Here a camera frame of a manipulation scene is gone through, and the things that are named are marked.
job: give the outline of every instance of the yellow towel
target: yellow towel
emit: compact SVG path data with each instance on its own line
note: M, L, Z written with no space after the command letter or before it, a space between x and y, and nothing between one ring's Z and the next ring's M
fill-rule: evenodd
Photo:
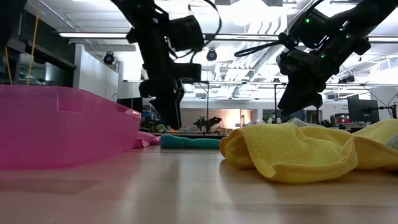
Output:
M308 183L341 177L353 169L398 170L398 151L386 142L398 135L398 120L381 121L350 134L294 124L258 124L221 140L227 163L257 169L267 180Z

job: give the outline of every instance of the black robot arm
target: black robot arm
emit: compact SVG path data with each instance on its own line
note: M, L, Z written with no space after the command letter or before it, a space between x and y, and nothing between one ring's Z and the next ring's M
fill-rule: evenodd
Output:
M352 53L362 55L371 48L366 36L398 6L398 0L362 0L350 10L327 17L315 9L322 1L304 12L289 34L279 34L279 40L235 53L242 57L278 44L288 49L278 61L281 74L289 78L278 105L283 115L308 106L321 107L318 93L325 90L329 78L339 73ZM312 50L296 49L299 42Z
M133 28L129 43L138 43L148 80L140 84L142 97L151 101L163 121L173 129L181 127L180 102L184 95L181 79L200 81L201 65L174 63L174 51L203 50L204 40L199 23L193 16L169 20L169 15L154 0L112 0Z

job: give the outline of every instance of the wooden table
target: wooden table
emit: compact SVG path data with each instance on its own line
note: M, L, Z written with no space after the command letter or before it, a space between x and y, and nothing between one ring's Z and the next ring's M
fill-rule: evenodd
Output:
M0 171L4 224L398 223L398 177L272 184L217 151L125 152L61 170Z

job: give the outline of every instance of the camera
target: camera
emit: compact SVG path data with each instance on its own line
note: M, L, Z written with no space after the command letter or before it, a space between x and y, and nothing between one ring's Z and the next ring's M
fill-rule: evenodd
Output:
M207 53L207 61L213 62L217 59L217 53L216 49L210 49L209 52Z
M116 63L116 59L113 55L113 52L107 52L104 57L104 63L107 65L114 65Z

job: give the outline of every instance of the pink plastic bin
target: pink plastic bin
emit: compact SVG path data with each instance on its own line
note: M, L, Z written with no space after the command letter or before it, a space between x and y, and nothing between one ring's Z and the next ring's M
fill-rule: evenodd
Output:
M53 169L132 148L141 114L87 91L0 85L0 169Z

